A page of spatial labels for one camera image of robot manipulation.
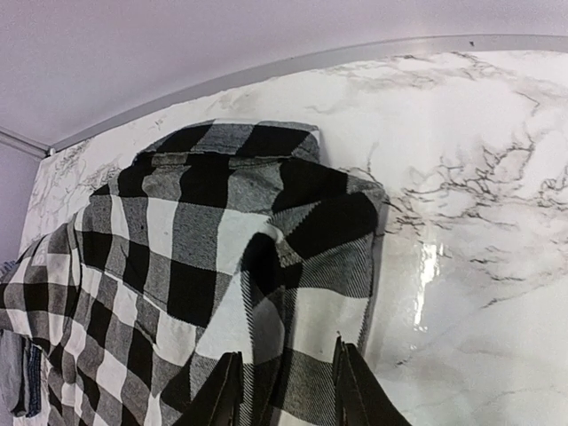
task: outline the hanging shirt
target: hanging shirt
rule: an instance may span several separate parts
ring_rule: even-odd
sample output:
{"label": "hanging shirt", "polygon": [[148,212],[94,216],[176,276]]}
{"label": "hanging shirt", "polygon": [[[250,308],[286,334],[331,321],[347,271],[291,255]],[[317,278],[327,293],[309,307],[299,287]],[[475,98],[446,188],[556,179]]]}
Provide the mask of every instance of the hanging shirt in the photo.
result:
{"label": "hanging shirt", "polygon": [[321,166],[318,135],[179,130],[28,249],[0,329],[47,355],[50,425],[172,424],[228,351],[241,424],[335,424],[335,339],[365,342],[384,192]]}
{"label": "hanging shirt", "polygon": [[[12,261],[0,264],[0,279],[15,266]],[[38,351],[29,340],[0,329],[1,424],[10,422],[13,416],[34,417],[41,409]]]}

